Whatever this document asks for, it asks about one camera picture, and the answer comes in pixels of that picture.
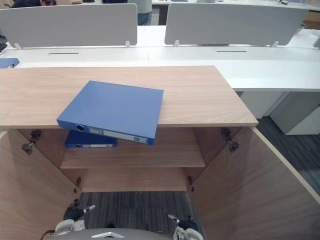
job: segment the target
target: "white desk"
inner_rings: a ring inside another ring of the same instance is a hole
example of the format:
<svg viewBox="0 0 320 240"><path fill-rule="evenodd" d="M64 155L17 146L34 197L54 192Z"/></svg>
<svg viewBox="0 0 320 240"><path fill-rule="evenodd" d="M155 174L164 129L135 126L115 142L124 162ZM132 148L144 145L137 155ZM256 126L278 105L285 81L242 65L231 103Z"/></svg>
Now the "white desk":
<svg viewBox="0 0 320 240"><path fill-rule="evenodd" d="M174 2L174 3L181 3L181 4L190 4L190 3L197 3L198 0L188 0L188 2ZM168 14L168 6L173 3L170 0L152 0L152 6L159 8L159 25L166 25L167 22L167 14ZM284 8L302 8L308 9L316 12L320 12L320 7L313 6L313 5L303 5L303 6L296 6L296 5L284 5L279 3L277 0L223 0L218 1L216 0L214 4L233 4L233 5L256 5L256 6L281 6Z"/></svg>
<svg viewBox="0 0 320 240"><path fill-rule="evenodd" d="M181 2L174 2L174 3L183 3L183 4L194 4L197 3L198 0L188 0L188 1L181 1ZM152 0L153 6L160 6L160 5L170 5L173 2L171 0ZM320 7L312 6L309 4L303 6L295 6L295 5L284 5L278 2L277 0L216 0L215 4L239 4L239 5L256 5L256 6L283 6L283 7L294 7L294 8L307 8L309 10L320 11Z"/></svg>
<svg viewBox="0 0 320 240"><path fill-rule="evenodd" d="M18 58L19 68L214 65L236 91L320 91L317 36L304 29L287 46L165 45L165 26L139 26L129 48L7 48L1 58ZM246 52L217 52L241 50Z"/></svg>

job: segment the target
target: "binder ring hole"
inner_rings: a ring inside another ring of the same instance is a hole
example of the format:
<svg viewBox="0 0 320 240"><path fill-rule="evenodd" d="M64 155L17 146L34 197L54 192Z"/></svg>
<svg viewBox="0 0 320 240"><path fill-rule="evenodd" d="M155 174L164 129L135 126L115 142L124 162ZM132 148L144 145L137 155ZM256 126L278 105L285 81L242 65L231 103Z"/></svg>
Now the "binder ring hole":
<svg viewBox="0 0 320 240"><path fill-rule="evenodd" d="M76 128L81 132L83 132L85 130L85 128L79 124L76 125Z"/></svg>

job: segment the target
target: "cabinet hinge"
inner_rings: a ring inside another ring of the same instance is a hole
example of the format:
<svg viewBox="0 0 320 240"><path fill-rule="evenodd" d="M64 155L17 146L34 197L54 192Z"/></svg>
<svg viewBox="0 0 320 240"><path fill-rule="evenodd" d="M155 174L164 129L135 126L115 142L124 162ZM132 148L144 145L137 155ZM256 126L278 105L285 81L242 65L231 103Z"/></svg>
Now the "cabinet hinge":
<svg viewBox="0 0 320 240"><path fill-rule="evenodd" d="M36 143L39 141L42 131L40 129L33 130L31 132L31 140L29 143L24 143L21 146L21 149L25 151L28 155L31 155L33 152L33 146L36 145Z"/></svg>
<svg viewBox="0 0 320 240"><path fill-rule="evenodd" d="M239 148L239 143L236 141L232 141L232 133L228 128L222 128L221 134L225 140L225 142L229 146L229 150L231 153L234 153Z"/></svg>
<svg viewBox="0 0 320 240"><path fill-rule="evenodd" d="M77 179L76 179L76 185L75 185L75 188L73 189L73 192L76 194L78 192L78 189L80 188L80 184L81 184L81 177L79 176Z"/></svg>
<svg viewBox="0 0 320 240"><path fill-rule="evenodd" d="M188 176L188 189L191 190L191 192L193 193L195 191L195 188L194 186L192 185L192 177L191 176Z"/></svg>

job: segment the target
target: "binder spine label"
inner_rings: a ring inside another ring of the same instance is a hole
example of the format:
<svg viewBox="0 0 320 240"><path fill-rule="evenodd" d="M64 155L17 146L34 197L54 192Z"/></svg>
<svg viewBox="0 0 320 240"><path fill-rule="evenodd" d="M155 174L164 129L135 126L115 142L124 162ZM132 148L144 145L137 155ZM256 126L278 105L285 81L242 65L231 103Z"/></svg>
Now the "binder spine label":
<svg viewBox="0 0 320 240"><path fill-rule="evenodd" d="M100 134L100 135L105 135L104 132L101 129L96 129L96 128L91 128L89 127L89 131L92 134Z"/></svg>
<svg viewBox="0 0 320 240"><path fill-rule="evenodd" d="M113 144L83 144L83 148L112 148Z"/></svg>
<svg viewBox="0 0 320 240"><path fill-rule="evenodd" d="M119 138L119 139L125 139L125 140L130 140L142 144L147 144L148 139L144 137L139 137L139 136L132 136L132 135L127 135L119 132L114 132L114 131L107 131L103 130L103 134L105 136L113 137L113 138Z"/></svg>

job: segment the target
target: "blue binder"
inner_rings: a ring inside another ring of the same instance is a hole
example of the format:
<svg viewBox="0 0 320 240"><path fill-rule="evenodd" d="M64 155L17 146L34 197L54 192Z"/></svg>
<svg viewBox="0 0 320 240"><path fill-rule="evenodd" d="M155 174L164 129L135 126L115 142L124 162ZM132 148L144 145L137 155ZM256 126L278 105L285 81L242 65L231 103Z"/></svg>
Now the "blue binder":
<svg viewBox="0 0 320 240"><path fill-rule="evenodd" d="M57 118L60 127L154 144L163 90L89 81Z"/></svg>
<svg viewBox="0 0 320 240"><path fill-rule="evenodd" d="M0 58L0 69L15 68L19 63L18 58Z"/></svg>
<svg viewBox="0 0 320 240"><path fill-rule="evenodd" d="M70 130L64 145L66 148L115 148L117 139Z"/></svg>

